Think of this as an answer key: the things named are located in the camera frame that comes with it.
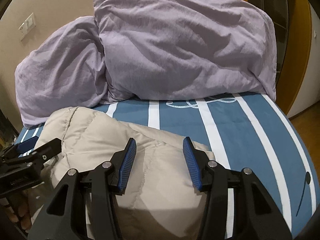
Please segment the person's left hand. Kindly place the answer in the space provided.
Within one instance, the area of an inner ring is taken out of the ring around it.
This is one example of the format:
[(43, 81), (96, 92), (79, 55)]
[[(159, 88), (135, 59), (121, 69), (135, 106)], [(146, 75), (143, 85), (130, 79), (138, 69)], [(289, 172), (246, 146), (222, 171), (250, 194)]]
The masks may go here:
[(19, 226), (24, 233), (32, 227), (28, 196), (25, 191), (16, 192), (5, 198), (4, 211), (11, 222)]

